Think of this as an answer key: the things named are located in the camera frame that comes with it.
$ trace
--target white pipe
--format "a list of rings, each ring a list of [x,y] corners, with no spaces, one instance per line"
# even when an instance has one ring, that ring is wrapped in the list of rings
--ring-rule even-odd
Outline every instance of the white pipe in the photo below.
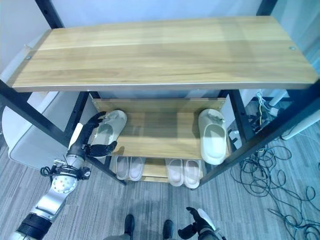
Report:
[[[287,94],[286,90],[281,90],[274,98],[269,102],[269,105],[274,107],[285,95]]]
[[[311,114],[310,116],[303,119],[301,122],[299,122],[296,126],[292,127],[291,129],[285,131],[282,134],[282,138],[284,140],[288,140],[292,138],[293,136],[297,135],[301,131],[305,130],[312,124],[316,123],[320,120],[320,110],[316,111],[314,114]]]

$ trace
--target white chair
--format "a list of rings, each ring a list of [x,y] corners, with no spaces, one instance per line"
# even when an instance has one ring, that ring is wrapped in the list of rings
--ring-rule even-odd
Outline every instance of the white chair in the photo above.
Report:
[[[26,54],[26,49],[23,49],[11,61],[1,73],[2,81],[8,81]],[[33,92],[27,102],[64,131],[78,95],[79,92]],[[80,122],[86,123],[96,113],[89,96]],[[2,115],[2,132],[9,147],[9,158],[32,168],[51,166],[55,158],[63,159],[63,155],[67,153],[65,146],[8,107],[5,107]]]

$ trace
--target bottom wooden shelf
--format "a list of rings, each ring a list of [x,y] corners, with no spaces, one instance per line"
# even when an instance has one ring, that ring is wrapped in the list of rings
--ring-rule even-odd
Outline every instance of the bottom wooden shelf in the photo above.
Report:
[[[116,157],[111,158],[110,170],[116,173]],[[201,178],[203,177],[203,166],[201,166]],[[147,157],[144,164],[142,178],[140,181],[168,183],[166,162],[164,158]]]

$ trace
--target pant leg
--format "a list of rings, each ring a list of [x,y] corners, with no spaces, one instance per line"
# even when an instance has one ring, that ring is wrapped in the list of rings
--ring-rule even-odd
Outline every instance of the pant leg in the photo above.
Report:
[[[107,236],[104,240],[130,240],[128,234],[122,234],[120,236]]]

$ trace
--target white wall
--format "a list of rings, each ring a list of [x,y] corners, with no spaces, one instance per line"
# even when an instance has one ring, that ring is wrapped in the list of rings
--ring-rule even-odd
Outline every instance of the white wall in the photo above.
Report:
[[[320,0],[278,0],[272,16],[320,74]]]
[[[25,44],[47,29],[35,0],[0,0],[0,73]]]
[[[52,0],[65,27],[215,16],[254,16],[261,0]]]

